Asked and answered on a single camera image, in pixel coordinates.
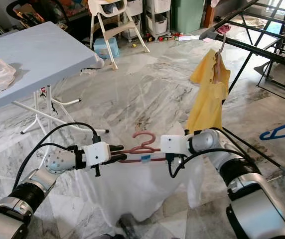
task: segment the yellow shirt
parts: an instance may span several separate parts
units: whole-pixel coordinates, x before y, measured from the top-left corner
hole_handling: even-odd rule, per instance
[[[226,69],[221,55],[210,49],[190,77],[191,81],[200,83],[186,126],[190,132],[222,128],[221,103],[228,96],[229,78],[230,71]]]

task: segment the ironing board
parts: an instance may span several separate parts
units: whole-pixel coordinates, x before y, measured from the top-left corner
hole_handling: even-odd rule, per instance
[[[35,113],[34,122],[21,133],[25,133],[38,122],[38,116],[49,119],[49,130],[52,120],[66,123],[51,115],[51,104],[55,102],[63,108],[71,121],[73,119],[64,109],[64,105],[79,102],[80,99],[68,103],[61,103],[51,96],[51,84],[65,77],[78,73],[98,61],[97,55],[75,38],[60,29],[52,22],[46,22],[10,35],[0,37],[0,59],[16,69],[14,82],[4,91],[0,92],[0,107],[10,103]],[[47,113],[38,108],[39,89],[46,86]],[[34,93],[35,106],[26,106],[18,99]],[[72,126],[81,131],[89,131]]]

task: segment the clothes hanger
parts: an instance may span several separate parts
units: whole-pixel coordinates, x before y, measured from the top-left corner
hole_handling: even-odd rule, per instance
[[[139,154],[139,153],[154,153],[154,152],[160,151],[160,148],[153,148],[153,147],[147,146],[149,144],[154,143],[154,141],[156,140],[156,136],[153,133],[146,131],[146,130],[139,131],[133,134],[133,138],[136,138],[138,135],[150,135],[151,140],[145,141],[141,143],[141,145],[133,147],[130,150],[111,152],[111,154],[112,155],[121,154],[121,153]]]
[[[223,33],[222,46],[221,46],[221,48],[219,49],[219,51],[217,52],[217,54],[220,54],[220,53],[223,51],[224,45],[226,44],[226,39],[227,39],[227,36],[226,36],[225,33]]]
[[[270,131],[266,131],[260,135],[260,140],[269,140],[269,139],[275,139],[275,138],[285,138],[285,134],[283,135],[277,135],[277,132],[281,129],[284,129],[285,125],[282,125],[280,127],[275,128],[272,133]]]

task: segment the white chair leg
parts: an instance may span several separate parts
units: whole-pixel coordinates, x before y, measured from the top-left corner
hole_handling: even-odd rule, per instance
[[[105,38],[105,28],[104,28],[104,24],[103,24],[101,15],[98,13],[97,17],[98,17],[99,25],[101,26],[101,29],[102,29],[103,36]],[[111,61],[112,61],[112,68],[113,68],[113,70],[117,70],[118,67],[117,67],[117,65],[116,65],[116,63],[114,61],[114,57],[113,57],[112,50],[111,50],[111,47],[109,45],[108,40],[105,40],[105,43],[106,43],[106,46],[107,46],[107,50],[108,50],[109,56],[110,56]]]
[[[126,15],[127,15],[128,19],[129,19],[129,21],[133,21],[133,18],[132,18],[132,16],[131,16],[131,13],[130,13],[129,9],[126,9],[125,12],[126,12]],[[149,49],[147,48],[147,46],[145,45],[145,43],[144,43],[144,41],[143,41],[143,38],[142,38],[141,34],[139,33],[137,27],[135,27],[135,32],[136,32],[136,34],[137,34],[137,37],[138,37],[139,41],[141,41],[141,44],[142,44],[142,46],[143,46],[143,48],[144,48],[144,51],[145,51],[146,53],[150,52],[150,50],[149,50]]]
[[[121,15],[120,14],[117,15],[117,25],[118,25],[118,27],[121,26]],[[122,37],[122,33],[120,32],[118,34],[118,39],[120,39],[121,37]]]
[[[90,43],[89,43],[89,48],[93,49],[93,37],[94,37],[94,21],[95,21],[95,16],[92,14],[92,22],[91,22],[91,35],[90,35]]]

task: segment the blue hanger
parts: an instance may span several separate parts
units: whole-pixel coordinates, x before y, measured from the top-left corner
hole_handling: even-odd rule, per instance
[[[264,132],[260,135],[260,140],[269,140],[269,139],[275,139],[275,138],[284,138],[285,137],[285,134],[283,135],[276,135],[278,131],[280,131],[281,129],[284,129],[285,128],[285,125],[282,125],[278,128],[275,128],[273,130],[273,132],[271,133],[270,131],[267,131],[267,132]]]

